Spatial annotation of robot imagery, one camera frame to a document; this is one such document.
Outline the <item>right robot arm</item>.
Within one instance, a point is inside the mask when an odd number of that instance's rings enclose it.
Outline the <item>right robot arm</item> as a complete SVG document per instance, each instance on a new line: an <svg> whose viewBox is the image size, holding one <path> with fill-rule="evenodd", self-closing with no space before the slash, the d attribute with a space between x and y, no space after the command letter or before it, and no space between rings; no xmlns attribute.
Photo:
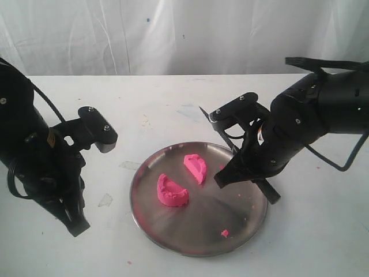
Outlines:
<svg viewBox="0 0 369 277"><path fill-rule="evenodd" d="M367 62L288 57L285 63L308 73L277 95L269 108L248 92L209 114L214 130L234 153L214 177L218 186L273 177L328 133L360 136L340 167L346 171L368 138ZM241 147L233 146L226 132L234 125L244 131Z"/></svg>

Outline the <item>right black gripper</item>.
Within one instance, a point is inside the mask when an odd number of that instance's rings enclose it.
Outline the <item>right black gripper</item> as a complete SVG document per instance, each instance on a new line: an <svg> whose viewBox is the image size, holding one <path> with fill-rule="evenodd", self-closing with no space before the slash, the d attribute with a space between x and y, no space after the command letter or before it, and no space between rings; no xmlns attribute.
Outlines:
<svg viewBox="0 0 369 277"><path fill-rule="evenodd" d="M238 152L214 180L220 189L243 181L274 177L298 154L306 142L306 118L302 115L268 115L257 129L251 146L251 172Z"/></svg>

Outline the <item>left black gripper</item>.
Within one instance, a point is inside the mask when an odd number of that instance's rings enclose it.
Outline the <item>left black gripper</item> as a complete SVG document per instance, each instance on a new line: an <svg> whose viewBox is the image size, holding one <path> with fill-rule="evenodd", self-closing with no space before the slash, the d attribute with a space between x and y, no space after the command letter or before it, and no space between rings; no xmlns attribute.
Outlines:
<svg viewBox="0 0 369 277"><path fill-rule="evenodd" d="M86 165L70 136L44 121L5 122L5 165L12 195L34 200L61 221L73 237L90 224L83 209Z"/></svg>

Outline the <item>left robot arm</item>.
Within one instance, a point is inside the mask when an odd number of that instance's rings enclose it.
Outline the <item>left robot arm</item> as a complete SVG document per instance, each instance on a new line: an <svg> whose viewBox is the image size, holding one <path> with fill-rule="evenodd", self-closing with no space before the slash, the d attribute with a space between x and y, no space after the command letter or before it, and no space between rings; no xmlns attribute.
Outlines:
<svg viewBox="0 0 369 277"><path fill-rule="evenodd" d="M39 89L10 63L1 60L1 162L9 192L33 200L77 237L90 224L84 216L85 160L34 106Z"/></svg>

